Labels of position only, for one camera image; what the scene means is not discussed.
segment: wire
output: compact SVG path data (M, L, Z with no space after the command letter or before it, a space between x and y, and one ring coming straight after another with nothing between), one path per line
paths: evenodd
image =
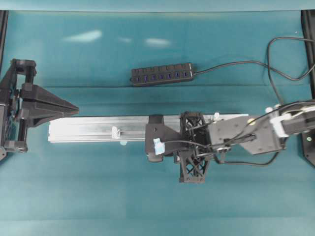
M216 65L214 67L211 67L211 68L208 68L208 69L205 69L205 70L201 70L201 71L195 71L194 75L200 75L200 74L204 74L204 73L207 73L207 72L210 72L210 71L213 71L215 69L222 68L222 67L227 67L227 66L231 66L231 65L240 65L240 64L258 64L258 65L261 65L263 67L268 68L267 64L262 63L262 62L257 61L257 60L241 60L241 61L234 61L234 62L229 62L229 63ZM301 80L300 78L292 78L291 76L289 76L289 75L285 74L284 72L279 71L279 70L277 70L277 69L275 69L273 67L270 67L270 69L273 70L274 72L280 74L281 76L289 79L289 80L293 80L293 81Z
M199 74L203 74L203 73L207 73L207 72L210 72L212 70L215 70L215 69L219 69L221 67L226 67L226 66L231 66L231 65L239 65L239 64L249 64L249 63L254 63L254 64L258 64L258 65L261 65L261 66L264 66L267 68L268 70L268 78L269 78L269 81L270 81L270 84L272 86L272 89L273 91L275 92L275 95L278 99L278 101L280 102L280 104L283 104L284 103L284 100L283 98L280 96L276 86L275 86L275 83L273 81L273 78L271 76L271 71L274 71L278 74L280 74L281 76L289 79L289 80L292 80L292 81L300 81L302 79L304 79L306 76L308 76L308 74L310 74L310 72L315 68L315 64L312 65L312 67L306 71L304 74L302 74L301 76L297 77L297 78L293 78L273 67L270 66L270 47L271 45L277 41L277 40L281 40L281 39L289 39L289 40L299 40L299 41L306 41L306 42L312 42L314 43L315 40L312 40L312 39L307 39L307 38L297 38L297 37L277 37L277 38L274 38L272 39L269 43L268 43L268 46L267 46L267 64L265 63L262 63L260 61L257 61L257 60L243 60L243 61L234 61L234 62L230 62L230 63L224 63L224 64L221 64L221 65L217 65L217 66L214 66L214 67L211 67L211 68L208 68L208 69L205 69L205 70L201 70L201 71L195 71L194 72L194 75L199 75Z
M279 151L277 151L273 157L267 161L266 163L254 163L254 162L245 162L245 161L225 161L223 164L226 165L245 165L245 166L257 166L257 167L265 167L269 166L271 163L275 161L277 156L279 155Z
M203 144L200 144L200 143L196 143L196 142L193 142L193 141L187 141L187 140L169 140L169 141L162 141L162 143L165 143L165 144L169 144L169 143L186 143L186 144L192 144L192 145L196 145L196 146L200 146L200 147L203 147L203 148L209 148L207 145L203 145Z
M277 38L274 38L272 39L269 43L268 43L268 46L267 46L267 65L268 65L268 77L269 77L269 81L270 81L270 84L277 96L277 99L279 100L279 102L281 104L284 103L284 100L281 98L275 84L274 84L274 81L271 77L271 66L270 66L270 47L271 45L277 41L277 40L281 40L281 39L289 39L289 40L298 40L298 41L304 41L304 42L312 42L314 43L315 40L312 40L312 39L307 39L307 38L297 38L297 37L277 37ZM296 80L302 80L303 78L305 78L312 70L313 68L315 67L315 64L308 70L307 73L305 73L304 75L300 76L299 78L297 78Z
M189 131L189 130L200 129L200 128L202 128L202 127L206 127L206 126L208 126L208 125L210 125L210 124L212 124L212 122L204 123L204 124L202 124L202 125L199 125L199 126L196 126L196 127L189 128L189 129L188 129L188 131Z

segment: teal table surface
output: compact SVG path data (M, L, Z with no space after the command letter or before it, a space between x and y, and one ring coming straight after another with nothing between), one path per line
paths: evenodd
M303 37L300 11L11 11L1 76L12 58L35 60L35 83L78 106L80 116L260 115L277 100L258 65L149 88L131 87L130 70L266 62L266 46L277 36ZM306 70L303 42L279 41L271 51L272 66L296 77ZM273 76L286 102L311 98L308 77ZM172 158L149 163L141 142L51 144L47 137L48 124L30 129L29 152L0 163L0 235L315 234L315 168L303 158L299 136L267 168L211 163L205 184L179 184ZM270 156L236 147L227 158L264 162Z
M0 9L81 12L236 12L314 9L313 0L1 0Z

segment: metal bar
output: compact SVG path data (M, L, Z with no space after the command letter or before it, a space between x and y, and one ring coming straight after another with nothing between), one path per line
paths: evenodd
M231 119L247 114L220 115L219 119ZM179 116L164 116L164 124L179 131ZM205 121L213 121L214 115L204 115ZM76 142L116 142L144 141L145 126L148 116L121 117L71 117L51 121L49 124L48 141L52 143ZM112 127L120 130L120 137L112 137Z

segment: black frame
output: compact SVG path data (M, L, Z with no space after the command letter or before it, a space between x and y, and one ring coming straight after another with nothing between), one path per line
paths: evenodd
M8 11L0 11L0 73L2 68L3 50L5 43L6 26L8 23Z
M302 10L301 23L304 38L315 40L315 10ZM315 63L315 44L305 42L309 67ZM310 72L312 98L315 99L315 69ZM304 157L315 166L315 130L302 134Z

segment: white joint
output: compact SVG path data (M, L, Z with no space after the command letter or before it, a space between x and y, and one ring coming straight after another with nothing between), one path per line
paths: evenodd
M275 133L277 134L278 137L280 138L286 138L286 137L289 137L285 131L284 131L284 127L281 123L281 121L283 120L289 120L292 118L292 115L290 113L287 113L285 115L282 115L282 116L278 116L278 117L273 117L271 118L269 121L270 123L272 124L274 130L275 130Z
M120 139L120 129L112 126L112 139Z
M220 120L220 113L215 112L215 114L213 115L213 121L219 121L219 120Z

